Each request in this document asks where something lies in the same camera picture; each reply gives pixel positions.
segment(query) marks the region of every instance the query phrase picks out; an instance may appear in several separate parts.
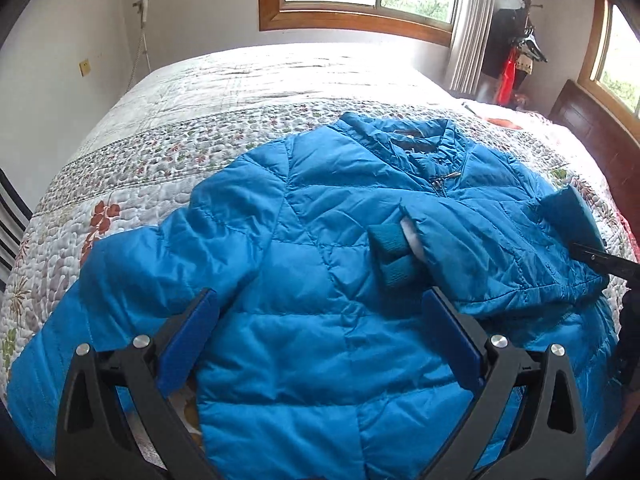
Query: white curtain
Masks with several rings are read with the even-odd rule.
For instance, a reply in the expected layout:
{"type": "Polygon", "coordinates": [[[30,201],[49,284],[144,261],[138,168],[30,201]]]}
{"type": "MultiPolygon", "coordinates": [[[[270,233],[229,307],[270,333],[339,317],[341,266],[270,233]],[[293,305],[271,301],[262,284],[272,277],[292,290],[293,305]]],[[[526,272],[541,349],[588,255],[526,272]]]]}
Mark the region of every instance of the white curtain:
{"type": "Polygon", "coordinates": [[[445,88],[475,94],[493,12],[494,0],[459,0],[445,88]]]}

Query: white wall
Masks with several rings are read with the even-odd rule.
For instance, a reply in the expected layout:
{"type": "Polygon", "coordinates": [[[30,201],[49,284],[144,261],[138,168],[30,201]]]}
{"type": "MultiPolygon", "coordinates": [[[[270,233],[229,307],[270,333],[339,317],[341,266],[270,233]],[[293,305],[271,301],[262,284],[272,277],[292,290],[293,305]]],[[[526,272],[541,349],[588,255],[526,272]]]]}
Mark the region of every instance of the white wall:
{"type": "Polygon", "coordinates": [[[31,0],[0,50],[0,167],[31,208],[130,69],[122,0],[31,0]]]}
{"type": "MultiPolygon", "coordinates": [[[[495,7],[517,8],[521,0],[496,0],[495,7]]],[[[534,63],[533,74],[521,90],[533,107],[547,115],[567,79],[576,79],[582,68],[593,22],[595,0],[534,0],[544,9],[533,9],[536,40],[548,63],[534,63]]]]}
{"type": "MultiPolygon", "coordinates": [[[[140,18],[124,0],[132,57],[140,34],[140,18]]],[[[381,43],[440,82],[449,49],[433,43],[354,30],[258,31],[258,0],[149,0],[146,38],[152,69],[209,52],[272,43],[351,41],[381,43]]],[[[145,64],[140,64],[145,75],[145,64]]]]}

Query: zipper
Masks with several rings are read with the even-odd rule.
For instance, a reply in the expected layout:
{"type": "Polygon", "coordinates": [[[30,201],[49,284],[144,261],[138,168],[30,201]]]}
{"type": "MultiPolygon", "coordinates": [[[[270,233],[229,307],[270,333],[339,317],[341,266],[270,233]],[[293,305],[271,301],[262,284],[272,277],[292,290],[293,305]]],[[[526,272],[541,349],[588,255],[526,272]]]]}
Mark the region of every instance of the zipper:
{"type": "Polygon", "coordinates": [[[436,190],[437,195],[446,196],[446,193],[444,191],[444,181],[448,178],[458,178],[459,176],[462,176],[462,173],[460,173],[459,171],[439,176],[431,181],[431,185],[433,186],[433,189],[436,190]]]}

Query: electrical outlet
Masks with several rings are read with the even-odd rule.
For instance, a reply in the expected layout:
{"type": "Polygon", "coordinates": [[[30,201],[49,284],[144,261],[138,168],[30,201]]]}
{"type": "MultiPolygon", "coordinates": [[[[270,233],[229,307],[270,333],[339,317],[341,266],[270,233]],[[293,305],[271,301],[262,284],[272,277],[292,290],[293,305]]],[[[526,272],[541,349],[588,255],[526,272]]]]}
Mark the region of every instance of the electrical outlet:
{"type": "Polygon", "coordinates": [[[89,72],[91,72],[91,65],[89,64],[89,60],[85,59],[80,62],[80,73],[82,74],[82,77],[84,77],[89,75],[89,72]]]}

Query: red cloth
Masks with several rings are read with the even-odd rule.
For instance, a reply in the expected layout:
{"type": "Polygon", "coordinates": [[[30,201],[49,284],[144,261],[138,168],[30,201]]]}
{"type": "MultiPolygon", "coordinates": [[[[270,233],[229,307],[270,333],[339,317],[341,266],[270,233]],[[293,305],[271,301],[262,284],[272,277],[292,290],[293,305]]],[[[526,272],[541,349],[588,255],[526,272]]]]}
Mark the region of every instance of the red cloth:
{"type": "Polygon", "coordinates": [[[518,50],[516,48],[511,49],[511,53],[504,63],[502,69],[502,75],[500,76],[500,88],[495,98],[496,104],[505,106],[511,101],[511,92],[513,91],[513,85],[516,80],[516,62],[518,60],[518,50]]]}

